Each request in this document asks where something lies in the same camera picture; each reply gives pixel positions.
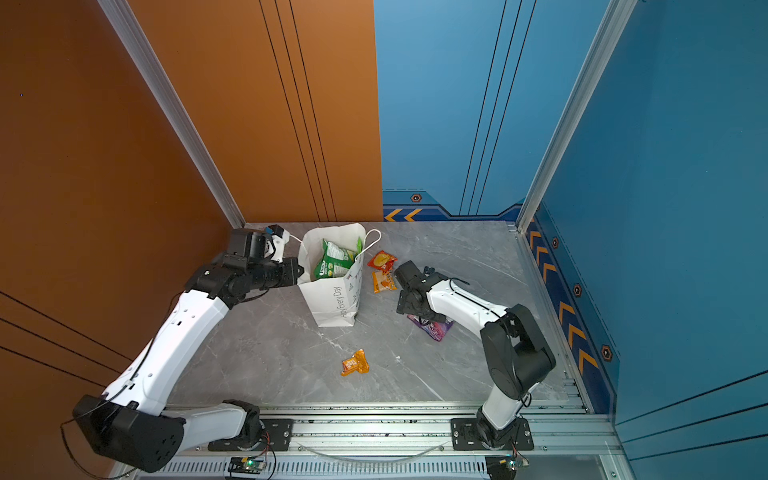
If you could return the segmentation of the small orange snack packet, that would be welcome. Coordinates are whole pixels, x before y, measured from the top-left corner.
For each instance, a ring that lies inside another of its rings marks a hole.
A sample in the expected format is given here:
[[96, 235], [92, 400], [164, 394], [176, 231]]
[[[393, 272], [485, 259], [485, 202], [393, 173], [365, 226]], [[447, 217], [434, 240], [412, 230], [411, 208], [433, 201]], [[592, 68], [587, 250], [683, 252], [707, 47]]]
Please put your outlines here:
[[385, 291], [396, 291], [397, 285], [390, 272], [382, 272], [375, 270], [372, 273], [373, 291], [376, 294], [383, 293]]

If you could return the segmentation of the purple white snack bag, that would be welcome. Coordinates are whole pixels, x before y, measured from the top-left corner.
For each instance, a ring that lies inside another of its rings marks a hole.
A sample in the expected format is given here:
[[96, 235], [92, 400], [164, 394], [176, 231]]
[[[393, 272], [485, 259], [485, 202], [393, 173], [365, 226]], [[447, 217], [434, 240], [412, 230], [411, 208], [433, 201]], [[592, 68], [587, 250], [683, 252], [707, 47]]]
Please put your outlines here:
[[454, 322], [450, 320], [446, 322], [435, 322], [414, 315], [407, 315], [407, 318], [424, 331], [432, 340], [437, 342], [441, 342], [445, 338], [454, 324]]

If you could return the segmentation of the red snack packet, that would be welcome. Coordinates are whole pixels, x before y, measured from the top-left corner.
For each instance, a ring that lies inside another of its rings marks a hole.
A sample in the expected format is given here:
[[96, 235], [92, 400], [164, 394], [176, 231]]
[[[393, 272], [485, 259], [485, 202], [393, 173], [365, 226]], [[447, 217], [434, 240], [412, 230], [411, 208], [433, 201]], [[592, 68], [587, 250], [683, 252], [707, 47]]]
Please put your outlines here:
[[382, 273], [389, 273], [397, 261], [398, 258], [396, 256], [381, 250], [373, 255], [368, 262], [368, 266]]

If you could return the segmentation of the small orange candy wrapper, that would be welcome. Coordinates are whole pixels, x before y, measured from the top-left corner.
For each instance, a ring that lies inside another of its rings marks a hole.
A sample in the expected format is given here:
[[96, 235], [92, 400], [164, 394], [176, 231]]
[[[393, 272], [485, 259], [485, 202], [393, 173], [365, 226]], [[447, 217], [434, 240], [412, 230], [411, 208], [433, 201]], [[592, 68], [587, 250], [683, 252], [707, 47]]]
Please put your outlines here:
[[357, 350], [352, 357], [342, 361], [341, 375], [349, 376], [352, 373], [365, 374], [370, 371], [370, 364], [363, 349]]

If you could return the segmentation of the white paper bag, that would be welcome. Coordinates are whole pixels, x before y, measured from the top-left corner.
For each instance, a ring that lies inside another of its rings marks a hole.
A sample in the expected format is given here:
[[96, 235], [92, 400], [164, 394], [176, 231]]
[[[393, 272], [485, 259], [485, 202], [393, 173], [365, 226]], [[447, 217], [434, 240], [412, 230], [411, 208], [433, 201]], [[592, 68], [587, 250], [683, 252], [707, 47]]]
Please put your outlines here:
[[[318, 227], [302, 238], [298, 262], [305, 272], [298, 286], [318, 327], [352, 327], [359, 310], [365, 255], [381, 240], [378, 229], [359, 223]], [[350, 250], [352, 263], [341, 276], [321, 278], [316, 270], [326, 254], [324, 242]]]

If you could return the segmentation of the green white snack bag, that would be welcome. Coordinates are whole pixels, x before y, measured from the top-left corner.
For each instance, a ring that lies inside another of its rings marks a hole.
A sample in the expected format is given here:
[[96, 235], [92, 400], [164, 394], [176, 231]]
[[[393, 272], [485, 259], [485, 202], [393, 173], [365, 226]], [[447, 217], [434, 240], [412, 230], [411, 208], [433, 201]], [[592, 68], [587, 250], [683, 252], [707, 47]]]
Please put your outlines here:
[[316, 280], [342, 278], [355, 264], [358, 252], [339, 246], [327, 239], [322, 240], [322, 255], [314, 268]]

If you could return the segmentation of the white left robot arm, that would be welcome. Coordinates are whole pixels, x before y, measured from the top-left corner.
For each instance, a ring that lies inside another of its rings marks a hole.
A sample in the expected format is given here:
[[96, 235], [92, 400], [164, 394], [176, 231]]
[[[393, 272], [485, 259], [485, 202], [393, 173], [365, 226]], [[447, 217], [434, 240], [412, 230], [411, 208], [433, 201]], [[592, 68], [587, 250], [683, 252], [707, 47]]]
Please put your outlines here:
[[85, 395], [74, 407], [72, 420], [94, 453], [152, 473], [193, 447], [268, 449], [258, 406], [226, 400], [171, 409], [168, 399], [203, 341], [235, 306], [297, 284], [304, 269], [284, 253], [292, 238], [279, 225], [235, 229], [227, 249], [195, 271], [131, 365], [100, 396]]

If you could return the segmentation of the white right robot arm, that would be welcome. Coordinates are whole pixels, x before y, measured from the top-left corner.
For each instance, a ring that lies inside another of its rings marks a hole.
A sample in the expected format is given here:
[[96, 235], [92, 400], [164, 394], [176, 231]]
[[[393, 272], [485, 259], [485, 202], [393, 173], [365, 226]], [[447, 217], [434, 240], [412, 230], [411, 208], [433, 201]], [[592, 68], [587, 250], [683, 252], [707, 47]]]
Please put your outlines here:
[[396, 311], [428, 326], [451, 321], [476, 335], [483, 347], [493, 387], [476, 413], [475, 432], [456, 434], [455, 448], [531, 451], [529, 423], [522, 410], [533, 390], [556, 367], [555, 355], [529, 308], [494, 304], [460, 287], [462, 281], [419, 269], [408, 261], [397, 267], [400, 287]]

